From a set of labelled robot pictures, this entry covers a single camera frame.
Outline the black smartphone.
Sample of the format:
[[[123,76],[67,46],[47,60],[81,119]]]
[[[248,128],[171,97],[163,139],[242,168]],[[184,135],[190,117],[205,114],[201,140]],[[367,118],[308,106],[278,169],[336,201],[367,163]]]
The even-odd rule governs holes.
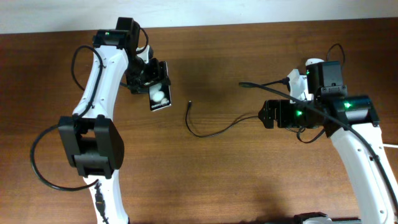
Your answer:
[[[172,105],[170,86],[158,83],[149,88],[150,110],[157,111]]]

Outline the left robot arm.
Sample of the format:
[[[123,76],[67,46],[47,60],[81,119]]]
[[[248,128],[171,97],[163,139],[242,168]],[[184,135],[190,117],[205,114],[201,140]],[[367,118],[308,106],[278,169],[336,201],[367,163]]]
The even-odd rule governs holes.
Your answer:
[[[83,177],[98,223],[129,223],[119,185],[124,142],[114,123],[121,81],[132,94],[148,94],[151,111],[171,105],[167,63],[138,46],[142,32],[132,18],[120,17],[115,29],[93,37],[93,66],[72,116],[62,116],[59,133],[69,164]]]

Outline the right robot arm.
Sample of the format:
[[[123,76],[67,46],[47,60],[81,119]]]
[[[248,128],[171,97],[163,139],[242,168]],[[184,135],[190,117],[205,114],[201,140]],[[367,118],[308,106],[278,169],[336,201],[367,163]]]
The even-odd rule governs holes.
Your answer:
[[[258,117],[265,128],[321,127],[348,173],[363,223],[397,223],[397,181],[387,159],[380,119],[371,99],[348,96],[338,61],[307,60],[292,70],[289,96],[267,100]]]

